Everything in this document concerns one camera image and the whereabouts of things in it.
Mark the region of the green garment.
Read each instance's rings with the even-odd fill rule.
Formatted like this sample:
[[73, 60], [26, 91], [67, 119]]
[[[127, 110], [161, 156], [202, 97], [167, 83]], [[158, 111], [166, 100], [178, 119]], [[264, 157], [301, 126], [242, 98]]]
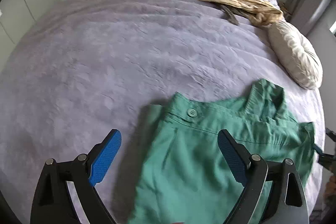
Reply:
[[265, 160], [292, 159], [302, 182], [313, 165], [314, 124], [296, 121], [284, 89], [265, 79], [246, 97], [217, 102], [176, 93], [166, 106], [151, 106], [147, 128], [153, 141], [129, 223], [224, 222], [243, 187], [218, 147], [223, 129]]

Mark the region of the white round pleated cushion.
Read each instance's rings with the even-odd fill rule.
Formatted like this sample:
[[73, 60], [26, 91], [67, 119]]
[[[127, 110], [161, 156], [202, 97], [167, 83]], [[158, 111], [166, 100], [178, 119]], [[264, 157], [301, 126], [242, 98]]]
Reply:
[[276, 22], [268, 29], [268, 36], [281, 65], [300, 87], [309, 90], [321, 87], [321, 61], [311, 42], [294, 25]]

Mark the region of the lavender plush bed blanket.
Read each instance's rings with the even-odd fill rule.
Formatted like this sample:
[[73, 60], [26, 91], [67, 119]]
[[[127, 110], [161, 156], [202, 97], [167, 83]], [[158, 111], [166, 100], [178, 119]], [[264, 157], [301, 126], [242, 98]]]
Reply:
[[[199, 0], [61, 0], [21, 39], [1, 73], [1, 191], [22, 223], [48, 157], [72, 160], [120, 130], [122, 146], [103, 183], [120, 223], [153, 141], [151, 106], [174, 94], [197, 102], [246, 97], [261, 79], [280, 86], [296, 121], [324, 142], [319, 91], [300, 87], [281, 65], [269, 27], [234, 25]], [[321, 187], [316, 161], [305, 186], [308, 211]]]

